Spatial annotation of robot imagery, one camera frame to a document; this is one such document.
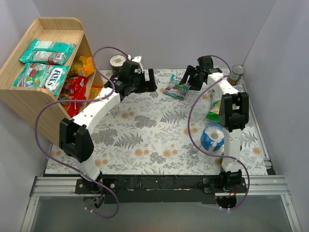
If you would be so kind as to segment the Fox's mint blossom candy bag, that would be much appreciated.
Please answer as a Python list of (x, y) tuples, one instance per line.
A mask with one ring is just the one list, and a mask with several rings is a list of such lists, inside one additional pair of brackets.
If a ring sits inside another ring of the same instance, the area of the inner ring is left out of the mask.
[(180, 79), (173, 74), (163, 93), (176, 99), (184, 100), (189, 87), (187, 83), (180, 84)]

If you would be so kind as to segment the small orange candy bag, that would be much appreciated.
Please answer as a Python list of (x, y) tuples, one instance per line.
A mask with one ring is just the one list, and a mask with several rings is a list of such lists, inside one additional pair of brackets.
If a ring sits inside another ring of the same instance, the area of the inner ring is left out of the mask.
[(99, 93), (101, 92), (102, 88), (98, 88), (98, 87), (91, 87), (89, 95), (88, 95), (88, 99), (89, 100), (93, 100), (95, 99)]

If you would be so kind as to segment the orange Lot 100 mango gummy bag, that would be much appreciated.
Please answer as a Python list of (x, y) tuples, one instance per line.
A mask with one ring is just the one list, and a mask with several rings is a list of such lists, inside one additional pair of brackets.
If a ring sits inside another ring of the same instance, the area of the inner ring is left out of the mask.
[(71, 65), (68, 76), (83, 76), (88, 77), (93, 74), (95, 67), (92, 57), (79, 56), (76, 57)]

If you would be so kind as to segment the red Lot 100 fruit gummy bag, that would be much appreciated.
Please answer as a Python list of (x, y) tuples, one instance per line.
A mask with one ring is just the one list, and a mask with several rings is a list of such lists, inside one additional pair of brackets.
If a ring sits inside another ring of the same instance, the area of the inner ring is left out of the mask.
[(84, 76), (75, 76), (67, 78), (64, 82), (60, 94), (73, 98), (83, 98), (86, 92), (88, 78)]

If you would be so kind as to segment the teal fox's bag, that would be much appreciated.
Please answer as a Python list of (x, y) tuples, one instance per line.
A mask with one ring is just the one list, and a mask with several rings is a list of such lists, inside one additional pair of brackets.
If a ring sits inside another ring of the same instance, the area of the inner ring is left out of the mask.
[(61, 91), (70, 66), (26, 63), (22, 72), (13, 81), (13, 87), (41, 87), (54, 96)]
[(64, 65), (75, 47), (75, 43), (34, 39), (19, 61), (22, 63)]

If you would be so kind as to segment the teal Fox's bag back side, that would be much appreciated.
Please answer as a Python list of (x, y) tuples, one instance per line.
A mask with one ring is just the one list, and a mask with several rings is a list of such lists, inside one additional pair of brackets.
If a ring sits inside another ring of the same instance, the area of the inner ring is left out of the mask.
[(75, 47), (75, 43), (34, 39), (19, 61), (22, 63), (64, 65)]

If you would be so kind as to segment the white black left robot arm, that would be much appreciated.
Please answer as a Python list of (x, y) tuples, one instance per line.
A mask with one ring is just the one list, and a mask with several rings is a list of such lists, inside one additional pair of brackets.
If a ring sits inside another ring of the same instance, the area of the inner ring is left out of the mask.
[(94, 144), (91, 134), (100, 120), (118, 103), (131, 93), (154, 92), (157, 89), (154, 71), (150, 69), (149, 81), (141, 64), (141, 56), (126, 60), (120, 71), (110, 77), (110, 81), (82, 112), (71, 120), (60, 123), (59, 148), (73, 160), (83, 174), (82, 184), (92, 193), (98, 193), (102, 187), (93, 181), (102, 180), (101, 171), (95, 165), (92, 153)]

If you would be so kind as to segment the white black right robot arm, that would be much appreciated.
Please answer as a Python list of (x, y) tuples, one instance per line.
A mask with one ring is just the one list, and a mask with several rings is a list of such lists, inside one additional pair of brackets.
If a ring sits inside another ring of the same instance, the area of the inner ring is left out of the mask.
[(242, 132), (249, 121), (249, 95), (247, 92), (237, 91), (228, 82), (227, 78), (230, 75), (223, 75), (220, 69), (215, 68), (213, 58), (213, 55), (201, 56), (197, 59), (196, 67), (189, 65), (181, 84), (188, 83), (191, 89), (201, 90), (202, 85), (206, 83), (209, 89), (213, 89), (221, 97), (219, 124), (224, 133), (223, 154), (211, 154), (196, 143), (193, 143), (193, 148), (222, 160), (220, 173), (203, 180), (202, 188), (206, 192), (214, 192), (215, 189), (228, 192), (242, 186), (242, 171), (247, 170), (239, 158)]

